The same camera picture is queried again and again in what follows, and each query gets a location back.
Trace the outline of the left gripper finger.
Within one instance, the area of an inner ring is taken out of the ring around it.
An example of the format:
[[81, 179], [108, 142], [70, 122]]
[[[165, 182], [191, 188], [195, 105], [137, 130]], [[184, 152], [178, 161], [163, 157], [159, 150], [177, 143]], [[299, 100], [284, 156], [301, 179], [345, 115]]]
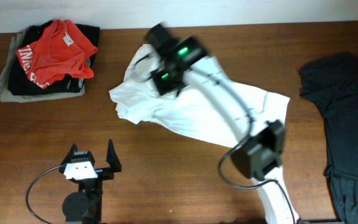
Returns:
[[72, 157], [74, 156], [74, 153], [77, 152], [77, 145], [73, 144], [68, 151], [68, 154], [65, 156], [65, 158], [62, 160], [61, 165], [65, 165], [67, 163], [70, 163], [72, 160]]
[[121, 165], [121, 162], [120, 162], [120, 160], [116, 154], [116, 151], [114, 149], [114, 144], [113, 144], [112, 139], [109, 139], [109, 141], [108, 141], [106, 162], [109, 164], [112, 172], [121, 172], [122, 171], [122, 165]]

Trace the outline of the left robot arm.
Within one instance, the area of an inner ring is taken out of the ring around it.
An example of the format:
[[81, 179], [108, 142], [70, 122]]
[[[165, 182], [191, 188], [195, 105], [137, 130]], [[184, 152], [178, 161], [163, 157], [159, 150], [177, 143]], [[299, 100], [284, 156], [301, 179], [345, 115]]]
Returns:
[[59, 168], [67, 180], [78, 185], [78, 190], [63, 201], [65, 223], [101, 223], [103, 182], [113, 180], [114, 174], [122, 171], [111, 139], [108, 141], [106, 162], [109, 164], [107, 167], [97, 169], [91, 151], [79, 151], [76, 144], [72, 145]]

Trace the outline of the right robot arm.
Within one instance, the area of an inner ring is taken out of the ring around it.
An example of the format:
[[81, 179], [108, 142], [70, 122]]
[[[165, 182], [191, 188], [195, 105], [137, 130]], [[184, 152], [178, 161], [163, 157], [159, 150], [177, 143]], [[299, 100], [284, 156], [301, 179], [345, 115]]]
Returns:
[[[146, 33], [145, 41], [160, 58], [150, 77], [159, 95], [179, 95], [187, 86], [195, 88], [212, 104], [234, 134], [236, 145], [218, 163], [220, 178], [236, 189], [256, 189], [267, 223], [299, 223], [299, 215], [291, 204], [283, 178], [283, 123], [268, 121], [263, 130], [254, 134], [254, 112], [234, 89], [217, 60], [196, 37], [180, 40], [159, 23]], [[222, 171], [226, 159], [231, 159], [235, 168], [253, 184], [248, 187], [226, 178]]]

